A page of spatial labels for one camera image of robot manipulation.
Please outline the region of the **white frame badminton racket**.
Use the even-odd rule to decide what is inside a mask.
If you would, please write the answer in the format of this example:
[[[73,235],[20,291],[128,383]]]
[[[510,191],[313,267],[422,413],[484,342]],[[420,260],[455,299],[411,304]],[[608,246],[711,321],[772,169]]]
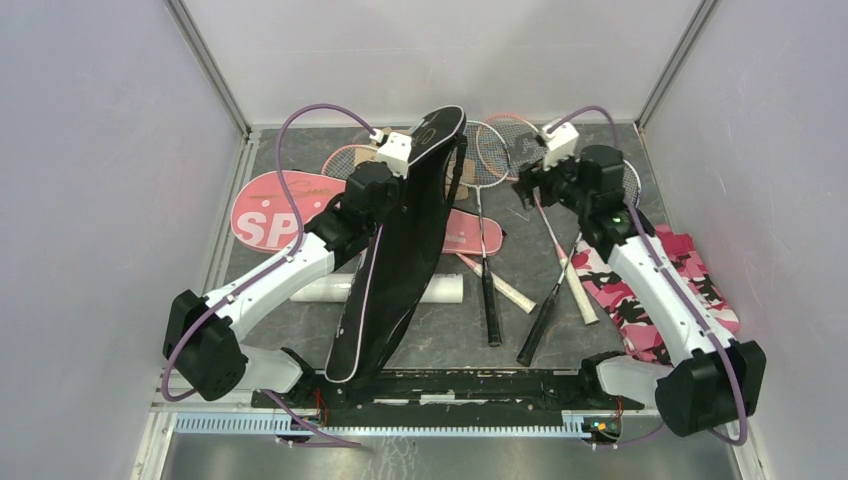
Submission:
[[[472,121],[466,130],[468,151],[465,161],[471,167],[471,174],[469,177],[463,175],[460,183],[474,191],[482,260],[483,257],[488,259],[489,253],[482,190],[504,181],[510,169],[509,154],[505,141],[493,127],[481,121]]]

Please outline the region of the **white shuttlecock tube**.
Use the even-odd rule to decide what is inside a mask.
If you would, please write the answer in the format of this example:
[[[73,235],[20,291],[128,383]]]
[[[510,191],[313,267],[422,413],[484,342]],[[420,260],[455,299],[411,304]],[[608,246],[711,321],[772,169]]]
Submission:
[[[344,303],[350,292],[354,275],[336,273],[322,277],[290,297],[292,302]],[[422,303],[459,304],[464,297],[464,283],[461,274],[437,274],[429,282]]]

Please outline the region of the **black SPORT racket bag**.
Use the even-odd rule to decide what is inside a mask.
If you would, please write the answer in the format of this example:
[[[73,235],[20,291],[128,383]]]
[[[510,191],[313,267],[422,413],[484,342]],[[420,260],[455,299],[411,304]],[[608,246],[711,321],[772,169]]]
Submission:
[[[325,367],[331,383],[367,380],[398,348],[434,275],[464,165],[465,110],[447,105],[412,129],[406,191],[354,275]]]

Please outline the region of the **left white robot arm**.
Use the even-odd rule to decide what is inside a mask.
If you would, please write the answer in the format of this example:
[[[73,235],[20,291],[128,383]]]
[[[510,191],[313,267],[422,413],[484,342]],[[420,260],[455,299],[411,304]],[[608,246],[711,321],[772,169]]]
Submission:
[[[347,178],[344,191],[310,221],[296,219],[296,237],[271,258],[204,295],[180,293],[163,344],[163,397],[177,402],[198,394],[215,401],[236,388],[268,389],[290,407],[306,405],[314,381],[292,354],[241,341],[294,293],[377,241],[405,190],[405,179],[388,166],[363,163]]]

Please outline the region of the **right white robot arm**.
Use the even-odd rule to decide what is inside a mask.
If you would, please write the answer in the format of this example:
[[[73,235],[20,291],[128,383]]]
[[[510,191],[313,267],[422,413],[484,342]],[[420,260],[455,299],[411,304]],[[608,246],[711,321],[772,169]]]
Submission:
[[[579,156],[523,166],[513,188],[526,207],[562,205],[576,214],[583,239],[635,294],[668,351],[668,366],[623,353],[584,360],[580,400],[602,408],[616,396],[654,407],[679,437],[735,422],[734,446],[749,436],[766,355],[755,341],[741,342],[708,312],[685,284],[653,225],[635,206],[632,170],[621,151],[585,147]]]

